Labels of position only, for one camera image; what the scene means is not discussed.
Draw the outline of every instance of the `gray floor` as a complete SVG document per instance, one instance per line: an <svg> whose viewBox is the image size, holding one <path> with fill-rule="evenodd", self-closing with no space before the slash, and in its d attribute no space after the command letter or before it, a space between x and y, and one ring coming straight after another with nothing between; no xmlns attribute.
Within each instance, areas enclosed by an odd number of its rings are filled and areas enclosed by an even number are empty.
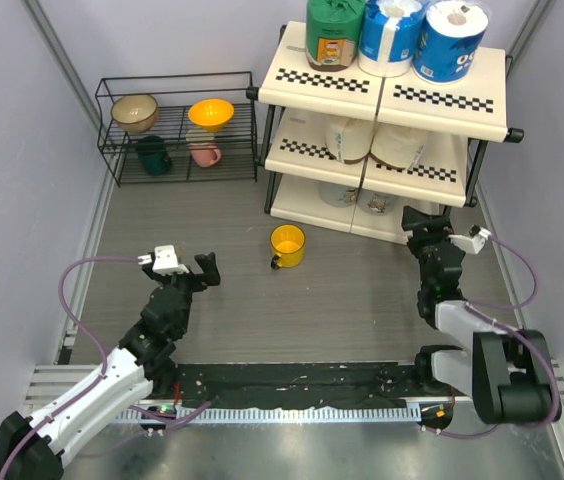
<svg viewBox="0 0 564 480"><path fill-rule="evenodd" d="M266 172L253 181L129 185L115 189L99 253L136 256L156 245L215 251L222 285L197 294L180 362L409 360L449 339L416 311L418 266L404 246L302 226L303 263L269 267L269 235L283 221L262 211ZM458 232L484 225L479 208L455 210ZM489 246L464 262L467 298L506 302ZM82 318L113 348L139 318L155 284L127 264L95 266ZM513 322L512 315L499 315ZM79 334L72 363L97 363Z"/></svg>

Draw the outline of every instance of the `wire shelf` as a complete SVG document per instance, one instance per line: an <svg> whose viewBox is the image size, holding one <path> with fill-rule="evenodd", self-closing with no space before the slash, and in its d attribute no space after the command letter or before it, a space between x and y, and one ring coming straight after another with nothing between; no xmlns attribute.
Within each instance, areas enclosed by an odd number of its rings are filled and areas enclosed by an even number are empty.
<svg viewBox="0 0 564 480"><path fill-rule="evenodd" d="M227 88L226 84L241 85ZM198 88L191 89L191 84ZM98 149L118 186L129 183L195 182L214 180L257 180L257 126L253 101L245 90L253 84L250 72L171 75L157 77L104 78L95 95L100 111ZM132 94L151 94L158 101L158 120L142 134L127 133L110 116L116 100ZM224 98L235 107L231 120L215 133L214 143L222 152L212 167L201 168L190 154L187 132L195 125L189 108L206 98ZM136 152L137 142L149 135L164 141L171 166L166 173L148 173Z"/></svg>

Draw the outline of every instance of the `white plastic shelf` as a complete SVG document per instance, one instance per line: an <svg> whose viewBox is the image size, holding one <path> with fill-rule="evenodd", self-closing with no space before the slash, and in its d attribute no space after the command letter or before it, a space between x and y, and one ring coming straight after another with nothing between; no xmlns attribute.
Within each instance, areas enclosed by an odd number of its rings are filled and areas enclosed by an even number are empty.
<svg viewBox="0 0 564 480"><path fill-rule="evenodd" d="M466 200L467 138L431 133L420 162L397 170L368 159L362 188L400 197L463 207Z"/></svg>
<svg viewBox="0 0 564 480"><path fill-rule="evenodd" d="M348 233L351 231L354 211L354 206L337 208L323 202L318 181L284 175L271 208L271 216Z"/></svg>
<svg viewBox="0 0 564 480"><path fill-rule="evenodd" d="M411 69L385 80L378 121L502 142L505 80L504 50L494 48L478 48L469 73L452 84L429 83Z"/></svg>
<svg viewBox="0 0 564 480"><path fill-rule="evenodd" d="M258 100L281 107L375 119L382 79L364 73L357 62L341 72L314 70L306 59L305 31L304 23L288 23Z"/></svg>
<svg viewBox="0 0 564 480"><path fill-rule="evenodd" d="M332 160L324 140L324 115L287 109L266 159L265 168L298 177L359 187L364 162Z"/></svg>
<svg viewBox="0 0 564 480"><path fill-rule="evenodd" d="M413 208L432 215L437 215L440 211L437 204L406 198L400 198L388 215L372 214L356 205L351 233L405 245L411 233L404 232L401 226L402 210L405 205L411 205Z"/></svg>

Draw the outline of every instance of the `dark green mug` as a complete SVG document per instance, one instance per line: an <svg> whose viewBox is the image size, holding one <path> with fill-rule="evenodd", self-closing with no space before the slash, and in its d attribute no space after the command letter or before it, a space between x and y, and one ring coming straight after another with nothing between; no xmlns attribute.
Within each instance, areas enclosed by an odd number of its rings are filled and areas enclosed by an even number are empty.
<svg viewBox="0 0 564 480"><path fill-rule="evenodd" d="M135 143L135 151L149 175L164 175L171 168L171 159L162 137L148 135L141 138Z"/></svg>

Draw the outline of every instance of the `paper towel roll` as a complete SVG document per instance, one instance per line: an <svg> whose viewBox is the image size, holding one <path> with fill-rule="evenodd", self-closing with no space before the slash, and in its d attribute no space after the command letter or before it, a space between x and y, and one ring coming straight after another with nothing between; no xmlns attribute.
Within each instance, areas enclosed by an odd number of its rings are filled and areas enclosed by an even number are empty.
<svg viewBox="0 0 564 480"><path fill-rule="evenodd" d="M417 0L371 0L360 37L358 64L378 77L397 77L409 70L424 20Z"/></svg>
<svg viewBox="0 0 564 480"><path fill-rule="evenodd" d="M415 72L433 83L460 80L469 72L488 25L488 11L480 5L463 0L436 3L426 12L413 60Z"/></svg>

